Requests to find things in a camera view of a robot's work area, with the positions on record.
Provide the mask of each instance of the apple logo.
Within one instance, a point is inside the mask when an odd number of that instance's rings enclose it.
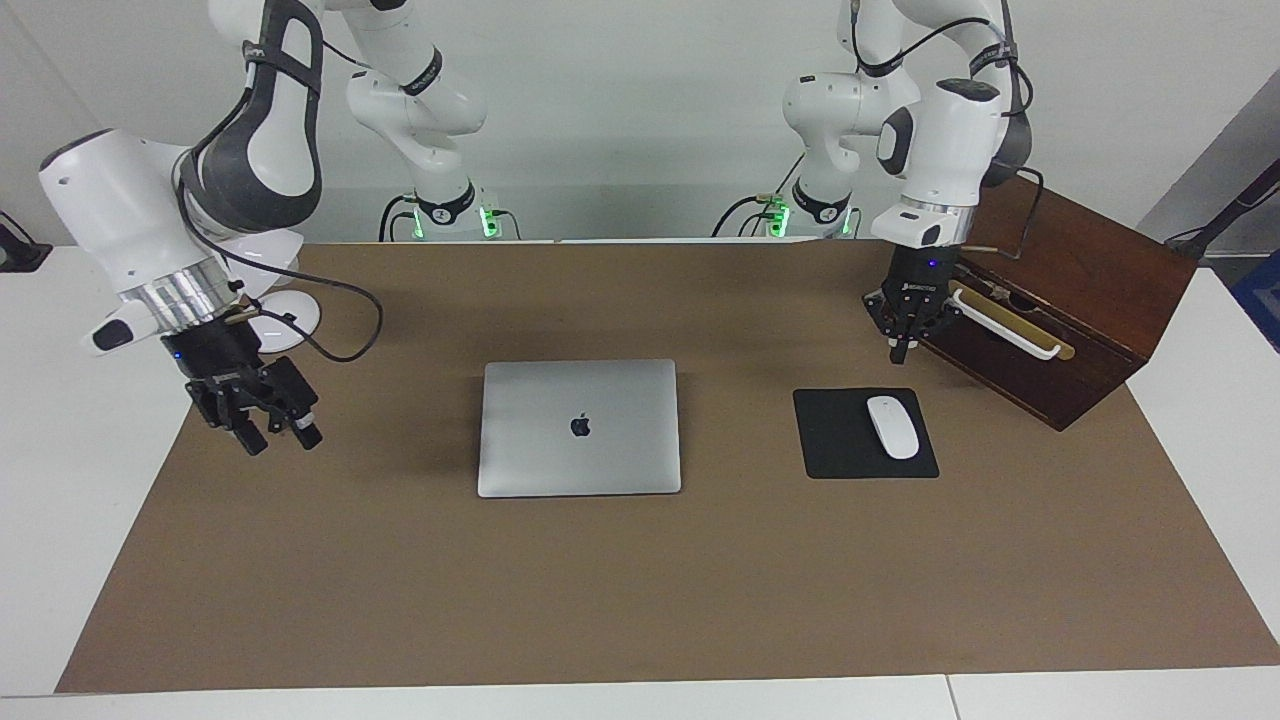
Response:
[[[591,423],[590,418],[586,416],[586,413],[582,413],[581,418],[577,418],[576,420],[568,424],[568,429],[573,430],[573,437],[586,437],[591,434],[590,423]]]

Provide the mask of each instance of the white computer mouse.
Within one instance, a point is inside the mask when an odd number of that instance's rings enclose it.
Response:
[[[867,400],[867,411],[872,415],[876,434],[884,446],[884,452],[893,460],[910,460],[920,452],[920,437],[910,413],[896,397],[881,395]]]

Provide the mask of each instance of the blue object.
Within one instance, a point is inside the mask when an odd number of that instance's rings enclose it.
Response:
[[[1280,351],[1280,251],[1235,283],[1231,295]]]

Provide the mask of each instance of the brown table surface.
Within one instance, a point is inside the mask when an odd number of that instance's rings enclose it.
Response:
[[[353,365],[292,356],[325,442],[191,416],[61,692],[1280,664],[1121,389],[1056,433],[859,297],[887,249],[317,246],[383,297]],[[320,338],[370,313],[315,291]],[[672,357],[677,496],[481,501],[484,365]],[[796,388],[911,387],[938,480],[815,482]]]

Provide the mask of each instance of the white handle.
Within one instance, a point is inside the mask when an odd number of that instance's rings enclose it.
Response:
[[[1000,324],[1000,322],[997,322],[996,319],[982,314],[982,311],[974,309],[964,300],[960,300],[961,293],[964,293],[963,290],[955,291],[955,293],[951,296],[951,304],[959,307],[960,311],[964,313],[966,318],[987,328],[988,331],[998,334],[1004,340],[1012,343],[1012,346],[1016,347],[1018,350],[1021,350],[1023,352],[1030,355],[1037,360],[1044,360],[1044,361],[1052,360],[1057,357],[1060,352],[1062,352],[1061,345],[1055,345],[1053,350],[1044,350],[1043,347],[1039,347],[1034,342],[1027,340],[1025,337]]]

